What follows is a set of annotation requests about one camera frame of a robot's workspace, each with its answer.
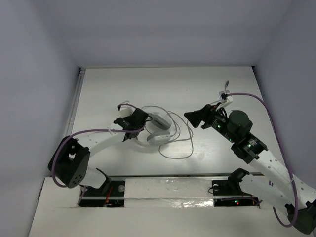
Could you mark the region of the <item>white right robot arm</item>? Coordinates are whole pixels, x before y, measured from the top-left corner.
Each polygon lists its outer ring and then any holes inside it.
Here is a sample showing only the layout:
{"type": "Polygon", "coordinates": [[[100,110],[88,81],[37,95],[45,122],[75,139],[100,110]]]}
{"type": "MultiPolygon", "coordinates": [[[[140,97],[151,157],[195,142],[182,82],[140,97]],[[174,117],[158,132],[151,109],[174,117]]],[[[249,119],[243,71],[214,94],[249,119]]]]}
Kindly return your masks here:
{"type": "Polygon", "coordinates": [[[253,126],[248,115],[239,110],[229,116],[218,106],[207,104],[202,109],[186,112],[185,118],[194,127],[213,128],[232,143],[234,154],[266,176],[271,184],[257,180],[244,169],[235,170],[228,181],[233,194],[242,191],[256,196],[287,216],[293,227],[309,235],[316,228],[316,190],[280,163],[268,147],[250,130],[253,126]]]}

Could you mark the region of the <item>white grey headphones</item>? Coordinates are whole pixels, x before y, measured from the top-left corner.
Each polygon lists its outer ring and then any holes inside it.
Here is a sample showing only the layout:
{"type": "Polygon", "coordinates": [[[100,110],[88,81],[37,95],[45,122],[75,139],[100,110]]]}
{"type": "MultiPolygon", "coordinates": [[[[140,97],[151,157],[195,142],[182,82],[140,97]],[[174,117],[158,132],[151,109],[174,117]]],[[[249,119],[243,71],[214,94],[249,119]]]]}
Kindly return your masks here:
{"type": "Polygon", "coordinates": [[[174,124],[171,115],[161,106],[146,105],[141,108],[149,115],[146,123],[145,135],[134,138],[133,142],[141,153],[156,153],[162,145],[167,145],[177,132],[171,134],[171,126],[174,124]]]}

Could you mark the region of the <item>silver foil covered panel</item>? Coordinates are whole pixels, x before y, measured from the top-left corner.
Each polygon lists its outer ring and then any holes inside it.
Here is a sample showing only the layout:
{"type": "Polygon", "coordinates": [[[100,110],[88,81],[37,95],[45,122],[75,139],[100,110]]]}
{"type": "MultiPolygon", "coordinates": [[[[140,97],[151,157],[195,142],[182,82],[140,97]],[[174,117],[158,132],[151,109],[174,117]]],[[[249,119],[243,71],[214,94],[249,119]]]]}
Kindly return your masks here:
{"type": "Polygon", "coordinates": [[[208,192],[210,179],[128,178],[124,206],[127,208],[208,208],[214,206],[208,192]]]}

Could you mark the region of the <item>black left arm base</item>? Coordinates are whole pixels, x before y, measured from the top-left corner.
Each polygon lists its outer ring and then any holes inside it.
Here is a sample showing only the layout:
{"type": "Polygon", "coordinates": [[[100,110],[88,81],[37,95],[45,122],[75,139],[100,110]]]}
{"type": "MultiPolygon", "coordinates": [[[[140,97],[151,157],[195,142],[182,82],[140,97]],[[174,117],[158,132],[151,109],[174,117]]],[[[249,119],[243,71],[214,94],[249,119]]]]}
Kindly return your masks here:
{"type": "Polygon", "coordinates": [[[78,199],[79,207],[124,207],[125,180],[112,180],[100,169],[96,169],[105,178],[98,189],[82,186],[78,199]]]}

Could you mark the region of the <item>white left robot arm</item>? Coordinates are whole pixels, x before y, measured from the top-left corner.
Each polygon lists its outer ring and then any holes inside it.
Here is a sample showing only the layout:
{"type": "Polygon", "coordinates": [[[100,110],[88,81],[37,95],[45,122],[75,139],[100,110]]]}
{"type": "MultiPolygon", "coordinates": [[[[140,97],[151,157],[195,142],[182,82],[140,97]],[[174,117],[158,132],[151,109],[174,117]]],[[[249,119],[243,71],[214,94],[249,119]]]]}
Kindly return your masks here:
{"type": "Polygon", "coordinates": [[[99,195],[106,194],[110,178],[102,170],[89,167],[89,160],[110,146],[137,137],[149,117],[148,113],[135,108],[105,129],[83,130],[64,137],[48,164],[54,183],[69,189],[86,186],[99,195]]]}

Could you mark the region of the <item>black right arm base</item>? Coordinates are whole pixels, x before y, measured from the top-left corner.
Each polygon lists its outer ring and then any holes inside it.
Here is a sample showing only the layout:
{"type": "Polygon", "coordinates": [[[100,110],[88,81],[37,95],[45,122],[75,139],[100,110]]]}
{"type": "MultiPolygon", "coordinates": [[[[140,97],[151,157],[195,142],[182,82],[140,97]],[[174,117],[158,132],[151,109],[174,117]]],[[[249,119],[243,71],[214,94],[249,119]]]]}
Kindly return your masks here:
{"type": "Polygon", "coordinates": [[[236,169],[227,179],[213,180],[208,193],[215,198],[215,207],[260,207],[261,200],[241,190],[242,179],[250,173],[242,168],[236,169]]]}

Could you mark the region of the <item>aluminium rail left edge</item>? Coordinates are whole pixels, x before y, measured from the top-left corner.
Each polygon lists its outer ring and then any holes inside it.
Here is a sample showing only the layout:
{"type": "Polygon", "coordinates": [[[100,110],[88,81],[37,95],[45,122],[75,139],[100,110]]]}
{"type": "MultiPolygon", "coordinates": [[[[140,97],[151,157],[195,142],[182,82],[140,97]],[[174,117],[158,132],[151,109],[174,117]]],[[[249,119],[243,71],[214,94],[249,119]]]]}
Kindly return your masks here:
{"type": "Polygon", "coordinates": [[[64,132],[62,135],[63,138],[70,135],[72,133],[72,130],[73,130],[75,115],[77,112],[77,107],[78,107],[78,102],[79,102],[79,96],[80,96],[80,92],[81,92],[81,88],[82,88],[82,83],[84,80],[84,74],[85,74],[85,67],[79,67],[78,80],[76,83],[76,87],[75,87],[74,95],[72,98],[72,102],[71,102],[68,118],[66,121],[66,125],[64,128],[64,132]]]}

